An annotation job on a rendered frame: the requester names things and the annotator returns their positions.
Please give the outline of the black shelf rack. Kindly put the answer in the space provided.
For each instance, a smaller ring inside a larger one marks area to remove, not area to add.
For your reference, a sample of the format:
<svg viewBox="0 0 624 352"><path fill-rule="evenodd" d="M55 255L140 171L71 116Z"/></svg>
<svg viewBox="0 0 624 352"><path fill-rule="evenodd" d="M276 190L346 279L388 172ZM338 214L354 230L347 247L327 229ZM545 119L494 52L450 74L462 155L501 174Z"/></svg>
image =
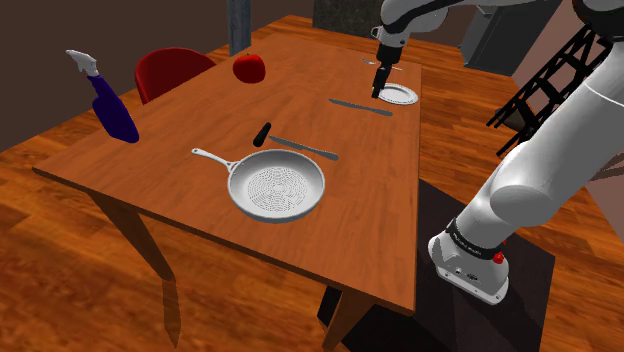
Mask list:
<svg viewBox="0 0 624 352"><path fill-rule="evenodd" d="M501 157L514 144L529 140L551 116L551 114L575 91L579 85L606 59L613 43L594 32L589 25L584 25L528 82L486 123L498 128L513 114L519 115L523 125L516 134L497 152ZM549 79L562 67L575 70L571 80L561 89L556 88ZM548 98L548 103L538 112L534 112L528 99L541 91Z"/></svg>

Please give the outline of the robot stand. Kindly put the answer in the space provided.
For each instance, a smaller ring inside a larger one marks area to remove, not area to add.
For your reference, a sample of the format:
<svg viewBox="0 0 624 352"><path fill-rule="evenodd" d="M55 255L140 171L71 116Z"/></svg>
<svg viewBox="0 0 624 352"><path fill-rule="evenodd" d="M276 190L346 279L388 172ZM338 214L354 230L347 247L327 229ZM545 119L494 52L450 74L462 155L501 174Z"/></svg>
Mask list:
<svg viewBox="0 0 624 352"><path fill-rule="evenodd" d="M539 352L555 257L514 234L504 249L510 285L489 305L440 278L427 252L464 204L419 182L416 313L375 305L343 338L350 352Z"/></svg>

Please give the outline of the red chair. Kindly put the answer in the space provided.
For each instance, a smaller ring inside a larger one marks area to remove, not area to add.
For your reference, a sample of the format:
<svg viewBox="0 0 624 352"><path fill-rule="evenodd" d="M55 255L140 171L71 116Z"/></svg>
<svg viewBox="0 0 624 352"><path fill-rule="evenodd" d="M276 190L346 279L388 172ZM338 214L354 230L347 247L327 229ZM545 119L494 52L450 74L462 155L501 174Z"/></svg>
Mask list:
<svg viewBox="0 0 624 352"><path fill-rule="evenodd" d="M149 103L215 65L209 57L188 48L150 52L138 61L134 73L142 103Z"/></svg>

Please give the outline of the wooden table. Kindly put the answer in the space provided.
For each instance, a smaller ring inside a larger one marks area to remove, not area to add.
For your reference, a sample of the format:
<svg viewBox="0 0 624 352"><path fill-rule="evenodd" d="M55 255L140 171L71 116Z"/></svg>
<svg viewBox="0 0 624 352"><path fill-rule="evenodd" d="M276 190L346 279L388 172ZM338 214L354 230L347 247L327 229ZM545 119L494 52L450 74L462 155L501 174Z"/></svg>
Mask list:
<svg viewBox="0 0 624 352"><path fill-rule="evenodd" d="M332 349L373 304L414 312L420 108L372 98L367 54L283 34L252 51L267 67L262 82L240 82L225 60L136 110L138 142L99 131L34 170L87 193L163 279L173 273L144 217L339 288L323 342ZM224 167L191 153L240 160L266 122L275 136L339 156L304 150L326 188L308 215L286 224L246 216Z"/></svg>

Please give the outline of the black-handled kitchen knife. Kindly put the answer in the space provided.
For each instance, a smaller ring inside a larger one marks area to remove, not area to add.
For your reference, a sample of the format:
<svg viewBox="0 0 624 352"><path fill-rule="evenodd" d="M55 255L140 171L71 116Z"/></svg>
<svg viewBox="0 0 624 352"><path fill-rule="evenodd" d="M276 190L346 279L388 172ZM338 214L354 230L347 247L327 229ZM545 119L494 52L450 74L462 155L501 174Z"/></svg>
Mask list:
<svg viewBox="0 0 624 352"><path fill-rule="evenodd" d="M321 150L321 149L317 149L317 148L313 148L310 146L306 146L300 143L296 143L290 140L286 140L280 137L276 137L273 135L270 135L270 129L271 129L272 125L270 122L266 122L262 128L259 130L259 132L256 134L256 136L254 137L252 144L255 147L261 147L266 139L270 139L274 142L277 142L279 144L282 144L284 146L288 146L291 148L294 148L296 150L305 150L305 151L309 151L315 154L318 154L320 156L323 156L327 159L330 159L332 161L337 161L339 159L339 156L335 153L329 152L329 151L325 151L325 150Z"/></svg>

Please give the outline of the purple spray bottle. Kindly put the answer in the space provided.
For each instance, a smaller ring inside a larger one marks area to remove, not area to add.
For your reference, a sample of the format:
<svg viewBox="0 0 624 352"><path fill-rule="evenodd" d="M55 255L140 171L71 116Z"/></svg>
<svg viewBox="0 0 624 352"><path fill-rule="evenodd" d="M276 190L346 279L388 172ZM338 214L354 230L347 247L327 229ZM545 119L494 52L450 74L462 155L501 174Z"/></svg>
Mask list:
<svg viewBox="0 0 624 352"><path fill-rule="evenodd" d="M87 74L96 91L92 108L110 137L126 143L139 141L139 132L124 103L112 90L97 69L97 60L89 54L68 49L65 51L77 64L80 72Z"/></svg>

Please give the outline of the small silver plate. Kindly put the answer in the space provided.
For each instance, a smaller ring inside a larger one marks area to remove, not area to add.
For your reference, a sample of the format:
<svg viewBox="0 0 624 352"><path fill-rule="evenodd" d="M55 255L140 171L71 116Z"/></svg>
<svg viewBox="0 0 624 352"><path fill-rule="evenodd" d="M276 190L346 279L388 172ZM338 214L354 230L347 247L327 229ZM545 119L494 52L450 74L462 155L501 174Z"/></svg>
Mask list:
<svg viewBox="0 0 624 352"><path fill-rule="evenodd" d="M378 98L395 105L412 105L419 99L413 90L396 83L386 83L380 90Z"/></svg>

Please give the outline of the silver frying pan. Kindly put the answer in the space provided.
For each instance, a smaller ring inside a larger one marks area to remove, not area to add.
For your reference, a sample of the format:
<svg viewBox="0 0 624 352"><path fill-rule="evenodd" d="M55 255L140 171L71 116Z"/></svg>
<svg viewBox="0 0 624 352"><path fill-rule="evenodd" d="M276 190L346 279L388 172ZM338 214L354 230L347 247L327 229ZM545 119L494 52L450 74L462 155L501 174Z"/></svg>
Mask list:
<svg viewBox="0 0 624 352"><path fill-rule="evenodd" d="M227 161L194 148L191 153L224 165L233 203L250 218L265 223L287 223L310 213L324 195L321 168L309 157L284 149L268 149Z"/></svg>

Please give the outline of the grey table knife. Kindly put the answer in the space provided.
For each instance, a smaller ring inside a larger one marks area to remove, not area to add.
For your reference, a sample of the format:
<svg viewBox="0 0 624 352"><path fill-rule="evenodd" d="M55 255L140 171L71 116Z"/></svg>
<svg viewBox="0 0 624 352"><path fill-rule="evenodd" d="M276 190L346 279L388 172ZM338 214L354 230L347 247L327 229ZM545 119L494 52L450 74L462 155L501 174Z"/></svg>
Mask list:
<svg viewBox="0 0 624 352"><path fill-rule="evenodd" d="M367 106L362 106L362 105L358 105L358 104L354 104L354 103L349 103L346 101L341 101L341 100L337 100L337 99L333 99L333 98L328 98L328 100L331 103L337 104L337 105L341 105L341 106L345 106L345 107L349 107L349 108L354 108L354 109L359 109L359 110L365 110L365 111L369 111L369 112L374 112L383 116L393 116L393 113L387 110L383 110L383 109L377 109L377 108L372 108L372 107L367 107Z"/></svg>

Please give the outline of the red apple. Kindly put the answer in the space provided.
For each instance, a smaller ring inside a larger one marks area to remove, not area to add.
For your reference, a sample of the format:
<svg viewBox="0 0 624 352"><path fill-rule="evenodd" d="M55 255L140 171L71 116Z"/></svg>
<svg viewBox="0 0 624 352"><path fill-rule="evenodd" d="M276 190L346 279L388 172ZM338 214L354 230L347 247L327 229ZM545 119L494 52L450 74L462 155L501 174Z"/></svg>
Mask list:
<svg viewBox="0 0 624 352"><path fill-rule="evenodd" d="M243 83L259 83L266 76L264 61L256 54L246 54L238 57L234 61L232 69L234 75Z"/></svg>

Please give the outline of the grey cabinet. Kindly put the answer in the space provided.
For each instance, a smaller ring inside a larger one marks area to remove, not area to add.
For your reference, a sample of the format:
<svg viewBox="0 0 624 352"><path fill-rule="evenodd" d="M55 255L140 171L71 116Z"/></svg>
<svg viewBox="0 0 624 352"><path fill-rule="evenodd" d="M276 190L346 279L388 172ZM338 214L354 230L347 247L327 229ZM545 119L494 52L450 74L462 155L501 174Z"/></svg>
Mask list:
<svg viewBox="0 0 624 352"><path fill-rule="evenodd" d="M459 46L464 66L512 76L561 2L478 5Z"/></svg>

